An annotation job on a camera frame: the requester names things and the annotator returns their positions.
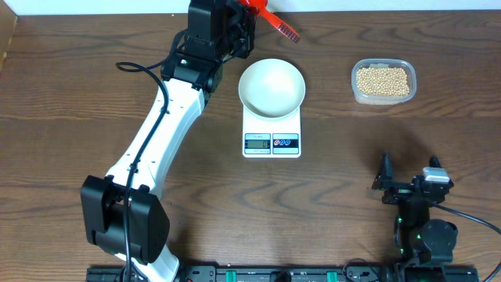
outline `white bowl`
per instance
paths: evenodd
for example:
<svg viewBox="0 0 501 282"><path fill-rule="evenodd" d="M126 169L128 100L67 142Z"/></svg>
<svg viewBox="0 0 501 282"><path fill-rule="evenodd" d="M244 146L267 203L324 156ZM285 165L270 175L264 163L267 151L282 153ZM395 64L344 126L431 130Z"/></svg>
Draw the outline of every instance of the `white bowl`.
<svg viewBox="0 0 501 282"><path fill-rule="evenodd" d="M292 64L267 59L253 63L243 72L238 93L252 114L264 120L278 120L294 113L303 103L306 84Z"/></svg>

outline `red brush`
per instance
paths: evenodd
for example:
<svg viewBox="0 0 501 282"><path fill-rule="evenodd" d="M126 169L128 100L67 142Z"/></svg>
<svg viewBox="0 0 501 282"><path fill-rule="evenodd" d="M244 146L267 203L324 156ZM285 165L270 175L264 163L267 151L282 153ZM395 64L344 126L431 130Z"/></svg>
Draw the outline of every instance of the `red brush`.
<svg viewBox="0 0 501 282"><path fill-rule="evenodd" d="M249 7L254 7L258 11L259 16L264 17L273 27L293 42L298 43L301 40L299 34L292 27L266 9L268 0L240 0L240 2Z"/></svg>

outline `digital kitchen scale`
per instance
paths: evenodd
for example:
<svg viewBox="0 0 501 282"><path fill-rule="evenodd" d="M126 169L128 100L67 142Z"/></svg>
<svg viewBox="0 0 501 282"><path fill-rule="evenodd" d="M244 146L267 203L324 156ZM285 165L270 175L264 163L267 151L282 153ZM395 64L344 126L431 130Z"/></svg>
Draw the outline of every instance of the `digital kitchen scale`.
<svg viewBox="0 0 501 282"><path fill-rule="evenodd" d="M242 154L244 157L301 156L301 110L280 121L264 121L243 109Z"/></svg>
<svg viewBox="0 0 501 282"><path fill-rule="evenodd" d="M261 60L242 74L244 157L301 156L301 109L306 85L299 70L277 59Z"/></svg>

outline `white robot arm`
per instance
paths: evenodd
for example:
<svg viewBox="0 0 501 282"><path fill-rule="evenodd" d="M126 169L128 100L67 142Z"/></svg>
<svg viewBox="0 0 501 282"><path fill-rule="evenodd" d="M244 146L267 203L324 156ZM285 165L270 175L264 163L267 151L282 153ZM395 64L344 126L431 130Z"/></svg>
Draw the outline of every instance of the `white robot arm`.
<svg viewBox="0 0 501 282"><path fill-rule="evenodd" d="M168 114L162 118L148 147L142 154L141 161L138 164L138 171L132 181L132 189L138 189L141 185L146 185L150 188L149 192L159 199L162 195L167 171L171 166L175 153L178 151L188 128L202 114L205 104L203 90L192 89L191 83L177 79L171 79L163 83L170 100ZM158 114L160 114L163 105L164 96L162 91L158 89L153 107L131 146L106 174L114 176L113 183L125 186L130 164L152 129L153 124L158 119ZM116 254L116 256L125 260L124 254ZM167 246L163 247L155 262L143 265L134 258L132 261L135 267L147 276L150 281L158 282L172 282L179 266L178 258L171 254Z"/></svg>
<svg viewBox="0 0 501 282"><path fill-rule="evenodd" d="M166 60L147 68L117 64L123 71L145 71L159 91L125 154L104 179L90 175L85 180L81 203L88 242L127 260L128 280L132 264L153 282L176 277L179 260L165 245L170 223L160 203L167 171L218 87L223 64L230 56L250 55L255 24L255 11L238 1L191 0L188 29L176 35ZM184 43L178 47L182 36ZM159 66L162 81L149 71Z"/></svg>

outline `wood grain surface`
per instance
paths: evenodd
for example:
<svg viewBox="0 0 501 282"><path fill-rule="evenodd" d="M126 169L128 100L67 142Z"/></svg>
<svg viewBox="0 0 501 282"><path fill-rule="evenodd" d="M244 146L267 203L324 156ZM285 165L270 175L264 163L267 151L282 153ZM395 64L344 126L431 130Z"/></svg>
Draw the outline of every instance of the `wood grain surface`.
<svg viewBox="0 0 501 282"><path fill-rule="evenodd" d="M501 12L290 13L295 45L259 20L248 60L234 60L186 135L166 179L169 248L225 265L390 262L396 207L369 187L390 151L409 181L437 154L456 186L444 205L501 226ZM93 265L123 262L87 243L80 188L124 153L156 94L146 74L167 54L186 15L25 16L0 76L0 280L82 281ZM397 106L357 104L361 59L410 62L418 91ZM303 155L241 155L237 84L252 63L297 66ZM445 212L459 227L454 263L481 277L501 259L501 238Z"/></svg>

